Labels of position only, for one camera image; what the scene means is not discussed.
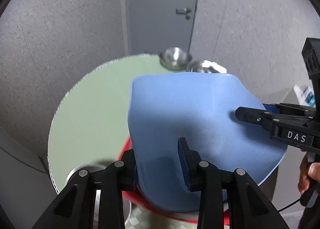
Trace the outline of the person's right hand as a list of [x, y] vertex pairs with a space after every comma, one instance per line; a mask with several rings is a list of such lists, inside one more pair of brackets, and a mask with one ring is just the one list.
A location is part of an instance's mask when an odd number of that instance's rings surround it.
[[314, 162], [312, 164], [308, 164], [308, 155], [305, 154], [299, 168], [300, 176], [297, 187], [300, 194], [303, 194], [308, 190], [311, 179], [320, 182], [320, 163]]

